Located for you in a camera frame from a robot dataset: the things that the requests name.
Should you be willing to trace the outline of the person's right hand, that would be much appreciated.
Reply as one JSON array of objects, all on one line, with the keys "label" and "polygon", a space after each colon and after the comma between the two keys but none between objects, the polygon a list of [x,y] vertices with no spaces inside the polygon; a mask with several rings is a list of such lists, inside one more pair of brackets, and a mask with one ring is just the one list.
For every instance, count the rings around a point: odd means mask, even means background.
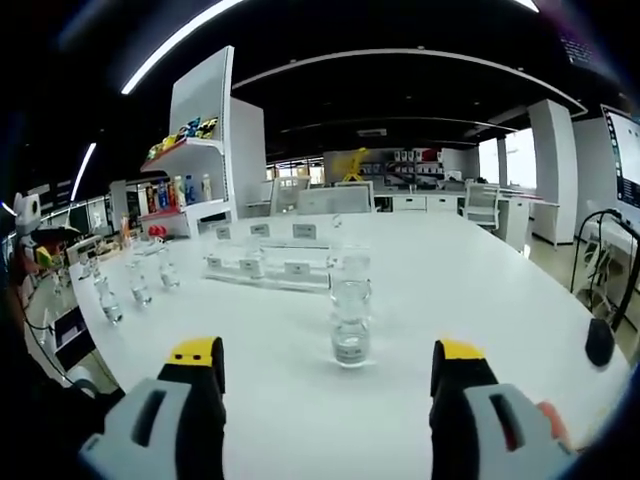
[{"label": "person's right hand", "polygon": [[541,401],[536,404],[536,407],[550,422],[551,436],[555,440],[562,442],[565,446],[569,446],[568,431],[556,407],[548,401]]}]

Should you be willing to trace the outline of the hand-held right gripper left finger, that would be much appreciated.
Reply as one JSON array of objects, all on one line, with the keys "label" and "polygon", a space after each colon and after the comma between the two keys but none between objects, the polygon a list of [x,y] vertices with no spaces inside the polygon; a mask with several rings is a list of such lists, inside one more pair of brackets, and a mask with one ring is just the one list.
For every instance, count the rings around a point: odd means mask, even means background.
[{"label": "hand-held right gripper left finger", "polygon": [[224,393],[222,339],[184,341],[108,412],[79,461],[94,479],[222,479]]}]

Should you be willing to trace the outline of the person's left hand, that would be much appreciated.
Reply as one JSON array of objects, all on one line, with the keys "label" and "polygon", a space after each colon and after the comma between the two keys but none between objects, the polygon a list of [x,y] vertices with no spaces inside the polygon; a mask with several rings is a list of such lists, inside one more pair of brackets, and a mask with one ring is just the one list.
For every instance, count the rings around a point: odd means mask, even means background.
[{"label": "person's left hand", "polygon": [[24,249],[18,245],[14,248],[9,263],[9,285],[14,288],[21,287],[29,274],[30,259],[25,256]]}]

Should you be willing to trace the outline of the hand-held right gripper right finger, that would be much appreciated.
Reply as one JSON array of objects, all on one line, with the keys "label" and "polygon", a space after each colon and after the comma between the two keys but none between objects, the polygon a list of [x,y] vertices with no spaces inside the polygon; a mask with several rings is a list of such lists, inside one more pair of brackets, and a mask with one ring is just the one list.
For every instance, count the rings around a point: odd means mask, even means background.
[{"label": "hand-held right gripper right finger", "polygon": [[434,343],[430,394],[433,479],[556,479],[575,460],[551,420],[471,344]]}]

